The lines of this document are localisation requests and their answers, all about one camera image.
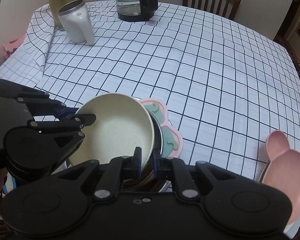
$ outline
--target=grid pattern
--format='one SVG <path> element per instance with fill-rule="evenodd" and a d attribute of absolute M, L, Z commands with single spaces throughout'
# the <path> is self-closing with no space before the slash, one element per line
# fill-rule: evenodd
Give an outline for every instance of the grid pattern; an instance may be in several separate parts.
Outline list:
<path fill-rule="evenodd" d="M 263 146 L 272 130 L 285 132 L 300 151 L 300 80 L 282 46 L 178 5 L 161 3 L 150 21 L 138 23 L 119 20 L 113 1 L 88 9 L 93 46 L 53 33 L 47 6 L 34 13 L 23 46 L 36 66 L 25 69 L 40 70 L 42 78 L 26 85 L 70 107 L 107 92 L 159 98 L 183 136 L 186 163 L 204 160 L 251 179 L 259 179 L 268 162 Z M 4 73 L 17 71 L 13 60 L 21 53 L 0 67 L 0 77 L 21 83 Z"/>
<path fill-rule="evenodd" d="M 0 78 L 34 87 L 43 77 L 53 31 L 47 4 L 34 12 L 23 44 L 0 67 Z"/>

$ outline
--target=doorway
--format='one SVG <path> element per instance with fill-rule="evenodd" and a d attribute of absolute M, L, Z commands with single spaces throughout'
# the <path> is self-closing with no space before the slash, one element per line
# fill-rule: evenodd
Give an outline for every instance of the doorway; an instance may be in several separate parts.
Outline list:
<path fill-rule="evenodd" d="M 280 37 L 283 38 L 285 36 L 285 34 L 287 33 L 287 30 L 289 29 L 289 27 L 299 9 L 299 6 L 300 6 L 300 0 L 292 0 L 292 3 L 287 12 L 287 15 L 284 18 L 284 20 L 281 24 L 281 27 L 279 28 L 278 33 L 277 33 Z"/>

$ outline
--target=metal screw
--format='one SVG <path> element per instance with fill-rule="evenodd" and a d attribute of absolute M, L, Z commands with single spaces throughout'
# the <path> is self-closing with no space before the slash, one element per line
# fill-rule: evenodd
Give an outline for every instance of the metal screw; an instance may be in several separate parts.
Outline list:
<path fill-rule="evenodd" d="M 140 199 L 134 199 L 132 202 L 135 203 L 135 204 L 141 204 L 142 203 L 142 201 Z"/>
<path fill-rule="evenodd" d="M 38 126 L 37 122 L 35 122 L 35 121 L 31 121 L 31 122 L 30 122 L 30 125 L 31 125 L 32 127 L 37 127 L 37 126 Z"/>
<path fill-rule="evenodd" d="M 142 199 L 142 201 L 143 201 L 143 202 L 150 202 L 150 201 L 151 201 L 151 199 L 150 199 L 150 198 L 147 198 L 147 197 L 145 197 L 145 198 L 143 198 L 143 199 Z"/>
<path fill-rule="evenodd" d="M 94 193 L 94 195 L 97 198 L 106 198 L 110 196 L 110 192 L 106 189 L 99 189 Z"/>
<path fill-rule="evenodd" d="M 182 192 L 182 195 L 187 198 L 196 197 L 199 193 L 194 189 L 186 189 Z"/>

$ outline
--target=bowl rim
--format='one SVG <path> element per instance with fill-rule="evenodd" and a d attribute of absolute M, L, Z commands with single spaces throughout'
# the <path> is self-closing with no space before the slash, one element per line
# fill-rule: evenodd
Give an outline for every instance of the bowl rim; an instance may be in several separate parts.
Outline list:
<path fill-rule="evenodd" d="M 103 96 L 111 96 L 111 95 L 120 95 L 120 96 L 124 96 L 126 98 L 129 98 L 131 100 L 133 100 L 134 102 L 136 102 L 139 106 L 142 107 L 143 111 L 146 113 L 146 116 L 148 117 L 148 121 L 150 123 L 150 126 L 151 126 L 151 131 L 152 131 L 152 139 L 151 139 L 151 147 L 150 147 L 150 151 L 147 155 L 147 158 L 144 160 L 144 162 L 142 162 L 143 164 L 141 164 L 141 169 L 143 169 L 146 164 L 148 163 L 150 157 L 151 157 L 151 153 L 152 153 L 152 150 L 153 150 L 153 147 L 154 147 L 154 125 L 153 125 L 153 122 L 152 122 L 152 119 L 151 119 L 151 116 L 148 112 L 148 110 L 139 102 L 139 100 L 136 100 L 134 97 L 132 96 L 128 96 L 128 95 L 125 95 L 125 94 L 121 94 L 121 93 L 116 93 L 116 92 L 109 92 L 109 93 L 104 93 L 104 94 L 101 94 L 101 95 L 96 95 L 95 97 L 91 98 L 89 101 L 85 102 L 77 111 L 76 111 L 76 114 L 79 114 L 79 111 L 87 104 L 89 104 L 90 102 L 94 101 L 96 98 L 99 98 L 99 97 L 103 97 Z M 72 162 L 71 162 L 71 156 L 69 157 L 69 162 L 70 164 L 73 166 Z"/>

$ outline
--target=white electric kettle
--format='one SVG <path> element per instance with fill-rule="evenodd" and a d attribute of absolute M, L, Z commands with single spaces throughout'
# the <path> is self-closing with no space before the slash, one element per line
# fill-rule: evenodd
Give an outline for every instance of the white electric kettle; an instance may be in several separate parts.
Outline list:
<path fill-rule="evenodd" d="M 83 0 L 76 0 L 61 7 L 58 12 L 59 20 L 74 43 L 87 41 L 94 44 L 92 25 L 89 11 Z"/>

